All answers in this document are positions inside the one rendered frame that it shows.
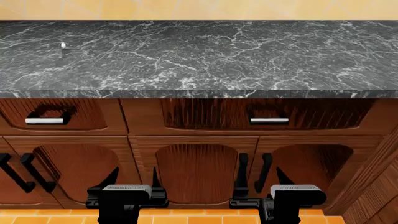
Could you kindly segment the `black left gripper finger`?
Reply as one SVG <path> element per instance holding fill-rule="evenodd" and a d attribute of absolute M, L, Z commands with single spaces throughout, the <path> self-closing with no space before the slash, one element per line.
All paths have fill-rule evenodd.
<path fill-rule="evenodd" d="M 152 172 L 152 188 L 162 188 L 160 180 L 158 179 L 158 176 L 157 176 L 156 167 L 153 168 L 153 172 Z"/>
<path fill-rule="evenodd" d="M 119 174 L 119 167 L 116 167 L 110 175 L 108 175 L 98 186 L 99 187 L 107 187 L 109 185 L 116 184 L 117 178 Z"/>

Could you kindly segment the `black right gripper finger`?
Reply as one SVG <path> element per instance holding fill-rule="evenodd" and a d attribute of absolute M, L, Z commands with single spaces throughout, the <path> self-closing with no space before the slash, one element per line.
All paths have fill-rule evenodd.
<path fill-rule="evenodd" d="M 238 172 L 234 181 L 233 198 L 246 198 L 248 196 L 248 184 L 245 172 Z"/>
<path fill-rule="evenodd" d="M 290 180 L 287 175 L 280 169 L 279 167 L 276 167 L 277 171 L 277 178 L 279 180 L 280 185 L 294 185 L 295 183 Z"/>

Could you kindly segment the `narrow wooden drawer front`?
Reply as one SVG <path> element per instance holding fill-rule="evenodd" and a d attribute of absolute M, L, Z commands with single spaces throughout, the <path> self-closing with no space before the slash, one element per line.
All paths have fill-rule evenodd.
<path fill-rule="evenodd" d="M 26 118 L 63 118 L 61 125 L 28 125 Z M 0 136 L 123 136 L 117 99 L 0 98 Z"/>

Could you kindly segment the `wide wooden drawer front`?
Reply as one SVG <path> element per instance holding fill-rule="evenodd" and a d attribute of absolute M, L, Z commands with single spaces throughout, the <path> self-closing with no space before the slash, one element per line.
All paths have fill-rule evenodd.
<path fill-rule="evenodd" d="M 397 98 L 125 98 L 121 106 L 135 136 L 383 136 L 398 127 Z"/>

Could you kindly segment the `wooden cabinet door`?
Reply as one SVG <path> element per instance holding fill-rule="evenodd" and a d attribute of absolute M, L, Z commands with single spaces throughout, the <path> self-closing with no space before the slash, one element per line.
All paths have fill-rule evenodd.
<path fill-rule="evenodd" d="M 278 184 L 280 168 L 295 184 L 313 184 L 327 196 L 331 205 L 381 142 L 380 136 L 263 136 L 259 138 L 250 175 L 249 196 L 265 197 Z M 262 155 L 272 154 L 272 165 L 261 193 L 254 183 L 261 174 Z"/>
<path fill-rule="evenodd" d="M 20 157 L 33 153 L 32 165 L 63 208 L 85 208 L 87 190 L 119 167 L 117 184 L 140 184 L 141 178 L 125 136 L 4 136 Z"/>
<path fill-rule="evenodd" d="M 130 136 L 141 182 L 157 174 L 170 208 L 228 208 L 239 154 L 252 159 L 255 136 Z"/>
<path fill-rule="evenodd" d="M 63 208 L 52 194 L 47 193 L 42 186 L 30 175 L 20 162 L 20 155 L 13 150 L 7 141 L 0 136 L 0 153 L 8 153 L 12 157 L 8 164 L 25 182 L 35 182 L 35 188 L 25 193 L 0 168 L 0 208 L 5 209 L 58 209 Z"/>

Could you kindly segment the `ribbed wooden side panel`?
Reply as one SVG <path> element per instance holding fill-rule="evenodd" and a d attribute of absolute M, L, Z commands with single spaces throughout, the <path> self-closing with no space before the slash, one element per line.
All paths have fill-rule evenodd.
<path fill-rule="evenodd" d="M 398 197 L 398 127 L 388 134 L 326 209 L 347 224 L 364 224 Z"/>

